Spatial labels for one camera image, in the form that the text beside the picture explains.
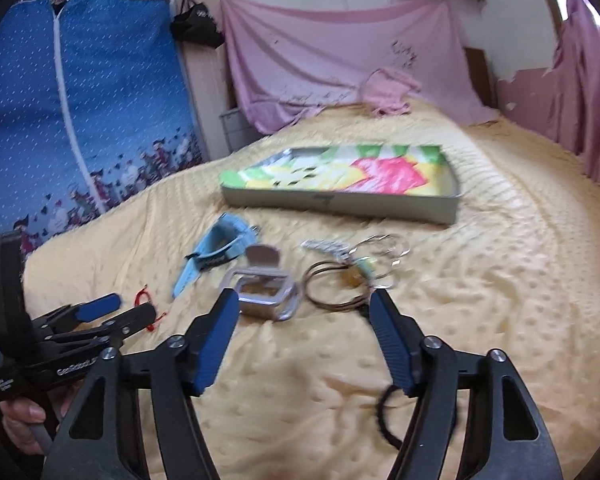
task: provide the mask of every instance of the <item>bed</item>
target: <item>bed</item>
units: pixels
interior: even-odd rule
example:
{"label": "bed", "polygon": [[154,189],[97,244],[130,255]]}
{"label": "bed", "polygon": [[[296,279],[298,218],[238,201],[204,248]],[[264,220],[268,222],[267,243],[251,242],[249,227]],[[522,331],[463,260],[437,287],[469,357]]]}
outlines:
{"label": "bed", "polygon": [[[207,312],[226,268],[206,273],[176,300],[173,283],[196,241],[226,209],[221,171],[284,148],[343,142],[441,144],[462,182],[458,222],[448,228],[290,210],[237,213],[282,249],[296,278],[319,255],[307,238],[357,242],[404,234],[413,251],[391,292],[402,313],[451,346],[507,351],[539,405],[572,479],[600,444],[600,186],[576,158],[505,119],[459,128],[430,105],[372,119],[360,108],[326,110],[228,158],[170,176],[28,259],[32,316],[119,293],[125,307],[148,285],[153,333],[125,352],[155,347]],[[333,286],[325,278],[317,293]],[[395,450],[381,437],[374,405],[390,376],[371,329],[355,312],[327,313],[304,301],[295,318],[241,319],[216,384],[194,404],[223,480],[385,478]],[[164,478],[148,396],[141,399],[152,478]],[[455,477],[467,398],[443,478]],[[393,396],[390,428],[404,434],[413,402]]]}

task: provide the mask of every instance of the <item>silver bolt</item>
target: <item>silver bolt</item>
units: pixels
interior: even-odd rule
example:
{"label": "silver bolt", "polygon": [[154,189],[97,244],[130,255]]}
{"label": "silver bolt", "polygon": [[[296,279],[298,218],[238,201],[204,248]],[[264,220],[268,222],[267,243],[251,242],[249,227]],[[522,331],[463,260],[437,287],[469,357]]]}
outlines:
{"label": "silver bolt", "polygon": [[429,335],[424,338],[424,346],[437,350],[442,346],[442,340],[434,335]]}
{"label": "silver bolt", "polygon": [[503,363],[507,360],[507,355],[502,350],[498,349],[491,350],[491,352],[489,352],[489,357],[499,363]]}
{"label": "silver bolt", "polygon": [[109,359],[113,359],[117,353],[118,351],[110,346],[109,348],[105,348],[102,352],[100,352],[100,357],[108,361]]}
{"label": "silver bolt", "polygon": [[174,335],[169,338],[167,345],[169,348],[182,348],[184,346],[184,338],[181,335]]}

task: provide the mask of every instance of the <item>red string bracelet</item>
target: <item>red string bracelet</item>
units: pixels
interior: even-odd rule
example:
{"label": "red string bracelet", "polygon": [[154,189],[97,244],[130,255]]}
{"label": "red string bracelet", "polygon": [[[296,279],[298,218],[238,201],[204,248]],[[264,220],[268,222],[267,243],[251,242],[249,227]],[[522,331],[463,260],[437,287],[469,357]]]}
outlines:
{"label": "red string bracelet", "polygon": [[[134,306],[139,306],[141,303],[143,303],[142,298],[146,298],[146,301],[148,301],[149,303],[153,303],[153,301],[151,299],[151,295],[149,295],[149,292],[147,291],[147,287],[148,287],[148,285],[145,285],[142,288],[142,290],[140,290],[140,292],[138,292],[136,294],[136,298],[134,300]],[[167,313],[163,312],[162,314],[160,314],[160,316],[155,318],[155,322],[160,321],[166,315],[167,315]],[[146,330],[147,330],[147,332],[153,332],[155,330],[154,323],[151,323],[151,325],[147,325]]]}

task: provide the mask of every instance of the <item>blue curtain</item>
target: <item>blue curtain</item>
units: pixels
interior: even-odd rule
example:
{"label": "blue curtain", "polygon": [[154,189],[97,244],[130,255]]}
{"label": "blue curtain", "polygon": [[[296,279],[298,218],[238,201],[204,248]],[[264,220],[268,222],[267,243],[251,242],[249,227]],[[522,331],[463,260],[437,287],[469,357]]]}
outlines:
{"label": "blue curtain", "polygon": [[0,232],[19,229],[24,254],[203,162],[169,23],[164,0],[24,1],[2,20]]}

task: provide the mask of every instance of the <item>rectangular tray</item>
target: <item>rectangular tray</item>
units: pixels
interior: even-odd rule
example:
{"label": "rectangular tray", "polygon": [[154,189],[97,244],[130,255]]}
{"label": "rectangular tray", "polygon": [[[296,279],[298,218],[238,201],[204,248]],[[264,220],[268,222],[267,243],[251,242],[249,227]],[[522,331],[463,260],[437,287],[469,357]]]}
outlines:
{"label": "rectangular tray", "polygon": [[460,183],[439,146],[358,144],[289,148],[220,175],[225,201],[453,224]]}

